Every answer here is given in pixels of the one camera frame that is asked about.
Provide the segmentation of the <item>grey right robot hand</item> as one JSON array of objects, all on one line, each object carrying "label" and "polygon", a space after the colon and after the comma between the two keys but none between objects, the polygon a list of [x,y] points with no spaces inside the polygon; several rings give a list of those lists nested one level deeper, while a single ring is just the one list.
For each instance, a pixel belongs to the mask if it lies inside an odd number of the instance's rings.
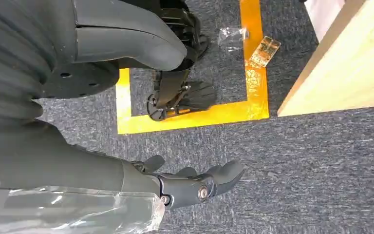
[{"label": "grey right robot hand", "polygon": [[40,120],[41,98],[82,98],[113,87],[123,68],[156,72],[154,120],[215,102],[206,82],[186,82],[207,48],[199,19],[183,0],[0,0],[0,186],[59,186],[146,192],[169,208],[231,190],[244,168],[233,160],[198,174],[157,173],[161,156],[127,161],[69,144]]}]

